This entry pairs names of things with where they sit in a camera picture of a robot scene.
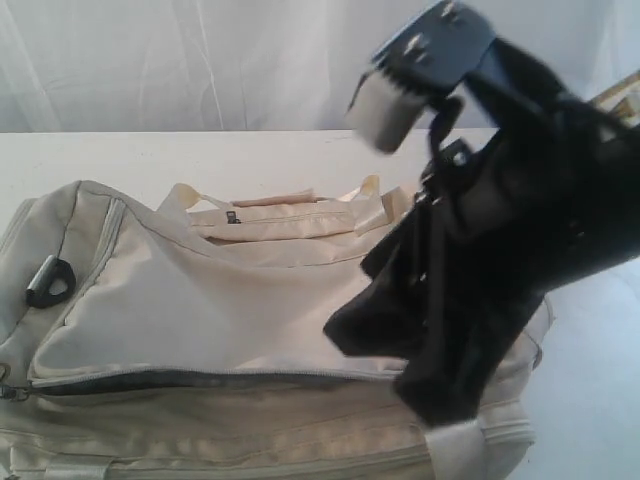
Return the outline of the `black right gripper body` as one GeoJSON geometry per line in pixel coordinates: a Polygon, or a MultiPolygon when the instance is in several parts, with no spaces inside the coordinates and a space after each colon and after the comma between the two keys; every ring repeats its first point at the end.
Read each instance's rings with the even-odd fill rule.
{"type": "Polygon", "coordinates": [[[496,133],[475,152],[446,144],[461,104],[439,104],[421,197],[365,273],[400,293],[505,305],[637,258],[638,128],[502,39],[463,80],[496,133]]]}

